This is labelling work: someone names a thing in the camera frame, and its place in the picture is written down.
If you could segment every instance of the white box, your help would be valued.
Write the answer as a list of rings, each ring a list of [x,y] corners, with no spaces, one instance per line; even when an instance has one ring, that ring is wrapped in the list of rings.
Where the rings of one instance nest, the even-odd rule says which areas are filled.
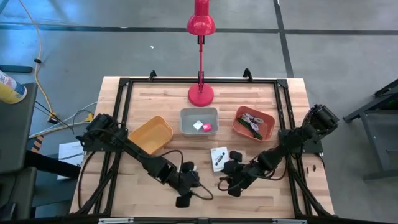
[[[228,162],[229,155],[226,147],[210,149],[211,163],[213,164],[213,172],[219,172],[224,168],[224,163]]]

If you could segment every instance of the gray floor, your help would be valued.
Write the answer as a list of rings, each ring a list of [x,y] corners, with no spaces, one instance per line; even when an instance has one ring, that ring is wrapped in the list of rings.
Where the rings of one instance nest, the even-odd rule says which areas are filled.
[[[185,27],[193,11],[193,1],[186,0],[24,2],[41,24],[75,26]],[[398,29],[395,0],[279,2],[286,29]],[[212,0],[211,14],[218,28],[278,28],[272,0]],[[30,20],[18,1],[10,0],[0,22]],[[40,80],[62,118],[96,101],[105,75],[148,75],[153,69],[158,75],[195,75],[198,69],[197,40],[186,33],[41,33],[44,65]],[[38,51],[34,30],[0,30],[0,37],[1,63],[34,65]],[[398,77],[396,35],[287,35],[287,44],[294,76],[305,79],[311,104],[323,103],[340,118]],[[238,77],[246,67],[256,77],[287,76],[279,34],[216,33],[206,39],[204,54],[208,76]],[[32,75],[11,75],[22,83],[34,81]],[[44,101],[41,94],[38,100]],[[45,116],[36,111],[31,132],[48,126]],[[57,153],[60,143],[70,141],[74,137],[68,130],[46,136],[42,152]],[[345,218],[396,222],[398,179],[362,181],[363,175],[377,170],[377,164],[361,122],[341,122],[323,145],[335,213]],[[52,206],[50,215],[61,215],[65,208]]]

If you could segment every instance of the yellow can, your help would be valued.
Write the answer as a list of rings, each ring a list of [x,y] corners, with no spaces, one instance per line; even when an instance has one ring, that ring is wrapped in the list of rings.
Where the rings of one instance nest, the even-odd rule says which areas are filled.
[[[0,71],[0,101],[14,104],[25,98],[26,87]]]

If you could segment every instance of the wooden tabletop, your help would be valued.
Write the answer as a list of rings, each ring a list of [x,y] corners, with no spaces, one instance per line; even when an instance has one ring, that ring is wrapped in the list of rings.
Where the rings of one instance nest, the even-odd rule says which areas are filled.
[[[104,77],[95,113],[112,114],[120,77]],[[297,126],[309,109],[304,80],[301,78],[287,79],[289,92]],[[217,189],[218,178],[211,168],[210,149],[226,146],[229,151],[242,152],[243,162],[247,162],[261,151],[278,145],[277,132],[280,129],[274,87],[269,84],[211,84],[215,98],[210,105],[217,108],[220,128],[215,136],[185,137],[180,132],[179,116],[182,108],[193,107],[187,98],[188,83],[135,83],[127,118],[129,131],[137,129],[154,116],[163,117],[172,127],[174,135],[163,153],[171,149],[179,149],[185,161],[193,161],[197,166],[201,183],[214,194],[212,201],[204,201],[192,197],[189,208],[176,208],[175,199],[178,193],[169,185],[159,184],[150,177],[141,164],[126,153],[123,153],[116,184],[112,216],[130,217],[211,217],[211,218],[292,218],[294,217],[289,180],[284,177],[280,181],[257,179],[239,198],[229,196],[227,192]],[[285,107],[283,91],[280,91],[282,104]],[[232,122],[237,108],[248,106],[260,110],[275,118],[272,137],[265,143],[258,143],[232,132]],[[123,109],[119,112],[121,120]],[[97,187],[103,152],[97,152],[86,167],[81,183],[82,203],[88,200]],[[174,164],[179,165],[179,154],[166,156]],[[315,155],[303,155],[303,165],[307,185],[323,207],[333,213],[325,170],[321,160]],[[282,175],[285,167],[283,160],[274,177]],[[198,194],[207,196],[203,189],[193,189]],[[108,188],[104,191],[102,209],[106,204]],[[300,208],[304,212],[302,193],[298,190]],[[77,188],[73,198],[71,212],[78,210]]]

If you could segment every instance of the paper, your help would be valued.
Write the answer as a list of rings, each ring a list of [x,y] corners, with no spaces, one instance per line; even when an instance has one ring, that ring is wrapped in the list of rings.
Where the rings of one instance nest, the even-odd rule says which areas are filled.
[[[226,147],[210,149],[211,163],[213,164],[213,172],[219,172],[224,169],[224,163],[228,162],[228,150]]]
[[[67,162],[72,165],[76,166],[81,166],[81,163],[83,162],[83,147],[80,144],[80,141],[77,142],[71,142],[71,143],[66,143],[66,144],[60,144],[59,150],[58,150],[58,158],[66,158],[69,156],[73,156],[68,159],[62,159],[61,161]],[[58,175],[57,180],[65,180],[68,177],[64,177],[61,175]]]

